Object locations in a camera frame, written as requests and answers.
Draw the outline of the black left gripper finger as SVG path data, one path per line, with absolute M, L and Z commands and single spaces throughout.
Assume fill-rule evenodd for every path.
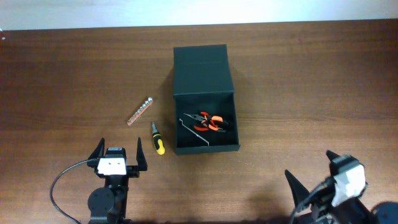
M 91 153 L 88 158 L 87 166 L 88 167 L 97 167 L 100 159 L 104 156 L 104 142 L 105 139 L 101 138 L 97 147 Z
M 137 152 L 136 152 L 136 161 L 139 171 L 147 171 L 147 161 L 144 155 L 144 151 L 142 148 L 141 139 L 137 140 Z

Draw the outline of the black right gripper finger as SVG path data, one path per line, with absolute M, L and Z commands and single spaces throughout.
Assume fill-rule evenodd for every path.
M 336 160 L 340 158 L 340 155 L 331 150 L 326 151 L 326 156 L 330 162 L 336 162 Z
M 291 172 L 285 170 L 284 174 L 292 192 L 295 210 L 296 212 L 301 212 L 309 206 L 308 197 L 310 192 Z

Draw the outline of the orange socket rail with sockets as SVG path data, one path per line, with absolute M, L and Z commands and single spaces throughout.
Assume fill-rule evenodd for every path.
M 137 109 L 137 111 L 126 121 L 126 124 L 128 126 L 131 126 L 133 123 L 135 123 L 141 116 L 142 114 L 153 104 L 153 98 L 148 97 L 145 102 Z

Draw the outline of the silver combination wrench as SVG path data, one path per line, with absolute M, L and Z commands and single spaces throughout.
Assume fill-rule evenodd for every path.
M 192 134 L 194 134 L 196 137 L 198 137 L 199 139 L 201 139 L 202 141 L 204 141 L 204 142 L 207 144 L 207 146 L 210 146 L 210 143 L 209 143 L 205 138 L 203 138 L 202 136 L 200 136 L 199 134 L 197 134 L 196 132 L 194 132 L 194 131 L 193 131 L 192 129 L 190 129 L 188 126 L 184 125 L 184 122 L 183 122 L 183 120 L 182 120 L 181 118 L 179 118 L 178 121 L 179 121 L 179 123 L 180 123 L 186 130 L 188 130 L 189 132 L 191 132 Z

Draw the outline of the small red side cutters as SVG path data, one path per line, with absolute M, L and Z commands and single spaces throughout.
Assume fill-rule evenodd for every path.
M 201 115 L 201 116 L 207 116 L 208 113 L 202 111 L 202 112 L 200 113 L 200 115 Z M 206 122 L 204 122 L 204 123 L 201 122 L 201 125 L 199 125 L 199 126 L 194 125 L 193 127 L 194 127 L 197 131 L 208 131 L 208 130 L 209 130 L 209 127 L 206 125 Z

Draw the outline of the orange black needle-nose pliers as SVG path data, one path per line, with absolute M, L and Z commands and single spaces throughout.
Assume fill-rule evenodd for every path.
M 229 127 L 229 123 L 227 122 L 227 120 L 225 120 L 221 116 L 210 115 L 210 114 L 208 114 L 207 116 L 201 116 L 200 113 L 199 114 L 185 113 L 185 115 L 197 121 L 198 124 L 196 126 L 201 125 L 201 122 L 203 123 L 206 122 L 206 125 L 209 127 L 209 131 L 225 133 L 226 128 Z

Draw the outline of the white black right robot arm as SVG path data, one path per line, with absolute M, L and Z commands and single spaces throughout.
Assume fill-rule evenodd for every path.
M 368 183 L 364 166 L 357 158 L 330 150 L 326 156 L 330 160 L 330 176 L 312 191 L 285 171 L 295 204 L 289 223 L 397 223 L 397 202 L 381 202 L 368 210 L 360 201 Z

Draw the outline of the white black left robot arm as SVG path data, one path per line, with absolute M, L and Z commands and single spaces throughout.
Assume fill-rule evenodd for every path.
M 138 178 L 147 170 L 147 162 L 142 150 L 142 143 L 137 141 L 137 164 L 126 164 L 126 150 L 123 147 L 105 148 L 102 138 L 88 158 L 87 166 L 104 179 L 104 186 L 94 190 L 88 197 L 91 212 L 89 224 L 131 224 L 126 218 L 129 180 Z

